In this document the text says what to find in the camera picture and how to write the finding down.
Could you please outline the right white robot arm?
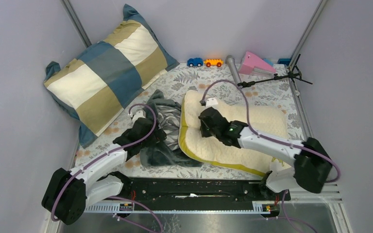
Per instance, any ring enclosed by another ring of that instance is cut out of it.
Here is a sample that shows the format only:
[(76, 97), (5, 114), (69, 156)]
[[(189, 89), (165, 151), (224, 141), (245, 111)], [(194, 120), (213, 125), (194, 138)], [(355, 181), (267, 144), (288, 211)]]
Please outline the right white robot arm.
[(322, 191), (334, 165), (317, 139), (283, 139), (257, 131), (249, 122), (228, 121), (218, 111), (215, 98), (201, 100), (200, 104), (204, 107), (198, 117), (202, 137), (213, 136), (226, 146), (255, 150), (290, 165), (284, 170), (270, 171), (263, 178), (259, 187), (263, 199), (271, 200), (278, 193), (296, 187), (315, 194)]

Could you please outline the cream pillow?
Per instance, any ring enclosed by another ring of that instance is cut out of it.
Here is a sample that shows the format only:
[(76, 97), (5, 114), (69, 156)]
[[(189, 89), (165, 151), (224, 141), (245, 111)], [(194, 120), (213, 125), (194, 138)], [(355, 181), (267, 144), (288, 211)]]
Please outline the cream pillow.
[[(194, 160), (214, 166), (231, 168), (263, 176), (270, 170), (270, 163), (277, 159), (255, 150), (238, 149), (224, 145), (215, 137), (203, 138), (198, 116), (203, 111), (202, 94), (189, 90), (182, 100), (181, 126), (178, 144), (184, 154)], [(250, 123), (253, 128), (287, 138), (287, 119), (278, 108), (251, 106)]]

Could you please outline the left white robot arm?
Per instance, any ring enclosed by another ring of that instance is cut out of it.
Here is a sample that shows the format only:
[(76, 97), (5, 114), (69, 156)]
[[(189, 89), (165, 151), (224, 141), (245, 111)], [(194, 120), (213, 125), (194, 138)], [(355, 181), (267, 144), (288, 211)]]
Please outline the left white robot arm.
[(70, 170), (59, 168), (52, 174), (41, 202), (42, 207), (50, 212), (52, 221), (70, 225), (88, 206), (113, 196), (121, 200), (130, 196), (128, 183), (113, 175), (105, 179), (101, 177), (139, 154), (142, 148), (158, 141), (158, 136), (154, 135), (159, 124), (156, 113), (151, 107), (144, 107), (152, 118), (147, 118), (143, 110), (130, 113), (132, 128), (117, 137), (104, 152), (82, 166)]

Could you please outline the zebra and grey pillowcase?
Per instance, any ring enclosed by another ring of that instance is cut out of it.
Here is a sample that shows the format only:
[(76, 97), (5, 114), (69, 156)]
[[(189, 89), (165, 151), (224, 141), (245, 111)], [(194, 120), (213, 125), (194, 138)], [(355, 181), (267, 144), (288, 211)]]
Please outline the zebra and grey pillowcase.
[(182, 166), (201, 167), (202, 162), (189, 158), (182, 152), (178, 143), (181, 124), (181, 105), (164, 97), (157, 89), (146, 103), (151, 107), (158, 121), (158, 128), (166, 138), (140, 151), (140, 162), (146, 167)]

